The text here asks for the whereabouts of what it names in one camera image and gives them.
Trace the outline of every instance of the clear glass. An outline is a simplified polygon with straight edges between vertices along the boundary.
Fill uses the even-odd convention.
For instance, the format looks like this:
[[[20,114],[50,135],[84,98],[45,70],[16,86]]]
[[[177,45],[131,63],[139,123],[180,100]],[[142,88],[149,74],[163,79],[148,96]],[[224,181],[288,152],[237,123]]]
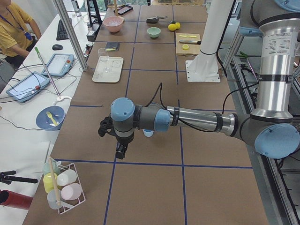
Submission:
[[[111,69],[107,66],[107,61],[109,60],[107,50],[105,48],[99,48],[98,56],[99,56],[100,61],[105,63],[105,68],[104,68],[103,72],[110,73]]]

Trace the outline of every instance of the yellow shirt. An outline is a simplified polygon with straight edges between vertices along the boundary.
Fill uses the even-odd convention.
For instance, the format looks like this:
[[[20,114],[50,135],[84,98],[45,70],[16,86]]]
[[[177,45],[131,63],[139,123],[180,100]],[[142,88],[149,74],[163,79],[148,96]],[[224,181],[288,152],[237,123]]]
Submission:
[[[11,14],[8,13],[6,16],[1,16],[7,19],[7,21],[9,21],[13,26],[0,18],[0,49],[2,50],[2,54],[14,57],[17,56],[17,53],[12,50],[8,50],[8,48],[19,44],[22,49],[26,49],[32,43],[32,40],[29,41],[25,37],[24,32],[18,28],[21,26],[26,32],[28,32],[25,24],[30,23],[32,21],[32,17],[15,3],[12,3],[7,7],[7,9],[11,12]]]

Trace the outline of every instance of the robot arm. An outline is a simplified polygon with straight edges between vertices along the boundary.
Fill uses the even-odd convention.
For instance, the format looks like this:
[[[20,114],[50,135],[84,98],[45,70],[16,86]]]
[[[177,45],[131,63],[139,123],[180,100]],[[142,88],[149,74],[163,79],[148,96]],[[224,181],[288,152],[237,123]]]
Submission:
[[[125,97],[114,100],[111,115],[101,123],[98,133],[115,136],[118,141],[116,157],[123,159],[128,144],[133,141],[134,129],[148,129],[166,132],[169,126],[192,127],[203,132],[222,132],[228,136],[236,133],[236,114],[221,115],[217,112],[204,112],[168,106],[166,109],[152,103],[148,107],[134,105]]]
[[[125,157],[134,129],[167,131],[169,126],[222,132],[270,158],[286,157],[298,148],[300,135],[291,125],[293,116],[287,108],[300,30],[300,2],[243,0],[241,24],[257,27],[263,33],[256,109],[250,115],[221,115],[158,104],[143,107],[128,98],[118,98],[111,105],[111,116],[101,122],[98,131],[100,136],[108,133],[117,138],[117,158]]]

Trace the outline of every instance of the white pole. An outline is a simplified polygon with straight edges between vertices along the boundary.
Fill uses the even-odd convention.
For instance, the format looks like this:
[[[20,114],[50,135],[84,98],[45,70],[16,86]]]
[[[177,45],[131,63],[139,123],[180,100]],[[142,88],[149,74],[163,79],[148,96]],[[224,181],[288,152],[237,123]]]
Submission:
[[[186,61],[188,82],[220,82],[216,52],[233,2],[211,1],[199,55]]]

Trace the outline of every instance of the blue bowl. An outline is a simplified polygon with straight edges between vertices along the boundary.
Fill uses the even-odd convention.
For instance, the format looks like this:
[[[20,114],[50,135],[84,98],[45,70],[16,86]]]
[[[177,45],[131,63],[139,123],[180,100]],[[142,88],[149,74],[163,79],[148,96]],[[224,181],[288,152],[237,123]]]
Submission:
[[[58,125],[54,125],[52,120],[47,116],[46,112],[50,112],[52,114],[53,119],[58,123]],[[61,125],[65,119],[65,111],[63,108],[53,105],[48,108],[43,109],[36,118],[36,124],[39,128],[47,131],[59,130]]]

